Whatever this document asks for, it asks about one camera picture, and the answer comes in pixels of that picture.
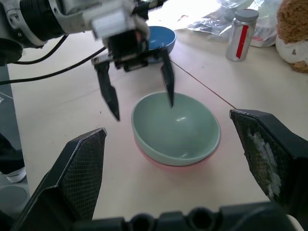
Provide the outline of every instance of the cable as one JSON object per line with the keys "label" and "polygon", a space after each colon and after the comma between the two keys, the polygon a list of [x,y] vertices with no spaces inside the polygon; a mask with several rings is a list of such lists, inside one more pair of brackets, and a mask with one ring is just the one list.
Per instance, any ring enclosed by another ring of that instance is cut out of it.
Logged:
{"label": "cable", "polygon": [[106,47],[103,47],[101,49],[99,49],[97,52],[95,52],[94,54],[90,55],[88,58],[85,58],[84,60],[80,61],[79,63],[76,63],[72,66],[69,66],[65,69],[62,69],[60,71],[56,71],[53,73],[50,73],[48,75],[44,75],[44,76],[39,76],[39,77],[34,77],[34,78],[24,78],[24,79],[14,79],[14,80],[7,80],[7,81],[2,81],[0,82],[0,85],[5,85],[5,84],[12,84],[12,83],[24,83],[24,82],[31,82],[31,81],[36,81],[36,80],[41,80],[41,79],[45,79],[45,78],[50,78],[59,74],[62,74],[66,71],[72,70],[75,67],[78,67],[82,64],[84,64],[85,62],[89,61],[90,59],[94,58],[96,55],[98,55],[99,53],[102,53],[104,50],[106,49]]}
{"label": "cable", "polygon": [[15,62],[14,64],[20,64],[20,65],[30,65],[30,64],[37,64],[39,62],[42,62],[44,61],[45,59],[48,59],[50,56],[53,55],[53,53],[56,52],[56,50],[59,49],[59,47],[62,45],[62,43],[64,43],[64,41],[67,39],[68,35],[64,35],[60,41],[57,43],[57,45],[54,46],[54,48],[52,48],[52,50],[50,52],[48,52],[45,56],[39,58],[39,59],[36,59],[36,60],[33,60],[33,61],[19,61],[19,62]]}

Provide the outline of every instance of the red label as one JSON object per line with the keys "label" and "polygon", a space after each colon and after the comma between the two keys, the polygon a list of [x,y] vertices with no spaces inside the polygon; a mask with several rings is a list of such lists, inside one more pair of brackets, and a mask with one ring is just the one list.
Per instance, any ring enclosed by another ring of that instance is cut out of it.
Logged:
{"label": "red label", "polygon": [[238,57],[239,59],[241,58],[241,55],[242,55],[248,28],[249,27],[247,25],[243,26],[243,30],[242,30],[242,34],[241,34],[240,42],[239,42],[239,47],[237,48],[237,52],[236,52],[236,57]]}

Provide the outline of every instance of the white shoe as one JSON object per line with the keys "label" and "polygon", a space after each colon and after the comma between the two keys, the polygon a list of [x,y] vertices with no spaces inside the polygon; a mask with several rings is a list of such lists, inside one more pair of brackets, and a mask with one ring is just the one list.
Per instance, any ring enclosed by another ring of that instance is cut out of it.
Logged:
{"label": "white shoe", "polygon": [[9,182],[18,183],[21,182],[26,177],[26,169],[25,167],[22,167],[19,170],[16,170],[9,174],[5,174],[5,176],[9,180]]}

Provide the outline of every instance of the table surface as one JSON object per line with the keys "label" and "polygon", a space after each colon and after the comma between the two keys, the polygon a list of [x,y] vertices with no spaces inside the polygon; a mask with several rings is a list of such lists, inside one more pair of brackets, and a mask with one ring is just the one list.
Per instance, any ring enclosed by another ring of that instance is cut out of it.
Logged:
{"label": "table surface", "polygon": [[[228,61],[226,44],[206,40],[204,34],[178,31],[171,59],[175,91],[191,96],[217,117],[221,143],[202,167],[186,171],[163,170],[149,163],[133,138],[130,114],[143,96],[164,91],[160,65],[131,73],[110,69],[121,113],[118,123],[100,95],[90,62],[46,80],[13,84],[16,116],[24,152],[30,193],[52,167],[65,144],[96,128],[108,132],[103,183],[94,218],[161,212],[196,206],[217,211],[222,205],[267,201],[257,185],[229,110],[233,107],[273,113],[293,132],[308,139],[305,107],[308,78],[293,72],[274,47],[250,48],[241,63]],[[41,57],[42,50],[26,50],[24,60]],[[101,48],[91,33],[70,35],[63,46],[39,64],[9,65],[11,79],[40,76],[74,64]]]}

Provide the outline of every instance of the brown plush toy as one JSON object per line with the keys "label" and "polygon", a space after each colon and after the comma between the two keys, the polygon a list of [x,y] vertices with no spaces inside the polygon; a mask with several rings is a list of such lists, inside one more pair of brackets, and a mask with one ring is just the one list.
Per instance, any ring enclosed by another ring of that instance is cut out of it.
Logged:
{"label": "brown plush toy", "polygon": [[308,73],[308,0],[283,0],[277,20],[279,55],[295,71]]}

